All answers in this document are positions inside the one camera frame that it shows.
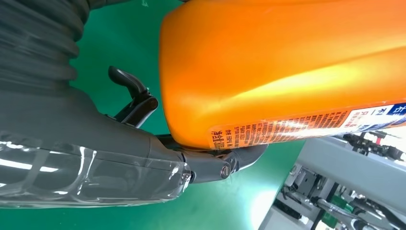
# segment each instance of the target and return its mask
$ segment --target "green table surface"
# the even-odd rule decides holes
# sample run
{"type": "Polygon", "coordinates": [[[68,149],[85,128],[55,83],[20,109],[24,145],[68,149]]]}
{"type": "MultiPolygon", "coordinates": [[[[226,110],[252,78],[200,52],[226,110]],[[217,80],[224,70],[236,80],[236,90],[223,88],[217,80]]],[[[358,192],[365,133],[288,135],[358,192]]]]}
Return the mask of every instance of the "green table surface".
{"type": "MultiPolygon", "coordinates": [[[[134,0],[91,13],[72,64],[74,86],[86,91],[102,113],[114,115],[129,100],[107,68],[135,74],[160,98],[158,38],[163,16],[176,0],[134,0]]],[[[142,126],[168,133],[160,107],[142,126]]],[[[258,229],[293,166],[304,141],[272,144],[253,166],[230,178],[192,184],[176,200],[137,207],[0,209],[1,230],[250,230],[258,229]]]]}

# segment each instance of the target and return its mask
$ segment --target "orange plastic container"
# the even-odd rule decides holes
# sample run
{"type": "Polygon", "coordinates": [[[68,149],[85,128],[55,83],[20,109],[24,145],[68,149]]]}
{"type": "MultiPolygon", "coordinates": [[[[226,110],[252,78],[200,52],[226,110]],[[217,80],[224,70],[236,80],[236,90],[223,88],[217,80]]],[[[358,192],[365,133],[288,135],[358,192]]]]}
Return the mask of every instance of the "orange plastic container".
{"type": "Polygon", "coordinates": [[[405,0],[191,0],[163,21],[173,137],[200,149],[406,124],[405,0]]]}

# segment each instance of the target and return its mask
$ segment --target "bottle label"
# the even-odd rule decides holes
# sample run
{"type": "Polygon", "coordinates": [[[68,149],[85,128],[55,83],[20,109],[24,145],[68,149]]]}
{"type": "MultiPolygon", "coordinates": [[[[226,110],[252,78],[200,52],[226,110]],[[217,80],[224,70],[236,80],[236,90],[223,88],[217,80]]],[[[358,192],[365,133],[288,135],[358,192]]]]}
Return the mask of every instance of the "bottle label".
{"type": "Polygon", "coordinates": [[[406,103],[308,114],[289,119],[264,119],[209,130],[212,149],[233,149],[259,144],[365,132],[406,125],[406,103]]]}

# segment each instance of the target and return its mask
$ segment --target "plastic sheet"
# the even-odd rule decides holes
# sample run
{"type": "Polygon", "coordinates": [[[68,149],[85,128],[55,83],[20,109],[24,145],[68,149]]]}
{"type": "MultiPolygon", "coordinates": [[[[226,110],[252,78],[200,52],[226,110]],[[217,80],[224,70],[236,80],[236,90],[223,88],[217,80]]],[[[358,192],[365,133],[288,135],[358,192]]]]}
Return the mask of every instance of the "plastic sheet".
{"type": "Polygon", "coordinates": [[[140,158],[0,132],[0,206],[134,206],[172,200],[187,188],[183,162],[140,158]]]}

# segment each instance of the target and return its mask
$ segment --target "transparent plastic film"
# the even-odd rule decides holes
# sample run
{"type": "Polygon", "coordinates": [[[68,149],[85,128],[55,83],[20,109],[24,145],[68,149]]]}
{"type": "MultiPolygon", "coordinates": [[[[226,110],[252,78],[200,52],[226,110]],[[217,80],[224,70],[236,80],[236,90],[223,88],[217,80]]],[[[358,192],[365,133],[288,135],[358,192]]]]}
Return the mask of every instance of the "transparent plastic film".
{"type": "Polygon", "coordinates": [[[141,158],[0,132],[0,207],[134,206],[179,197],[183,162],[141,158]]]}
{"type": "Polygon", "coordinates": [[[232,149],[404,125],[406,125],[406,103],[395,103],[215,126],[209,130],[208,140],[213,149],[232,149]]]}

